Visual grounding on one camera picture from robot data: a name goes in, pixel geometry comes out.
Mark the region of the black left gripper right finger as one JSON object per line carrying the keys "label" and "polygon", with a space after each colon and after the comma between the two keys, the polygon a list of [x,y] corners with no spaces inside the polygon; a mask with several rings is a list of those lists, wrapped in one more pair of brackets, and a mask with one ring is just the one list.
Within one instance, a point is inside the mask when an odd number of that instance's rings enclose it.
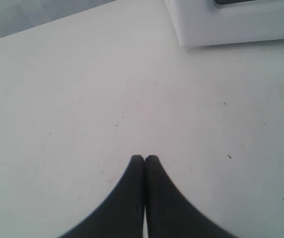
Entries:
{"label": "black left gripper right finger", "polygon": [[146,222],[150,238],[233,238],[200,211],[178,190],[159,158],[145,159]]}

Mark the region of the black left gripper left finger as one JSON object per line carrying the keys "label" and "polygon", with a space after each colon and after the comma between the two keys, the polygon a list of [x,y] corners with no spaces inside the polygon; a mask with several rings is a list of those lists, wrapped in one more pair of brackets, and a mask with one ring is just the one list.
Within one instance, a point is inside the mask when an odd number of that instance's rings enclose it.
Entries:
{"label": "black left gripper left finger", "polygon": [[142,238],[145,205],[145,163],[133,155],[107,198],[63,238]]}

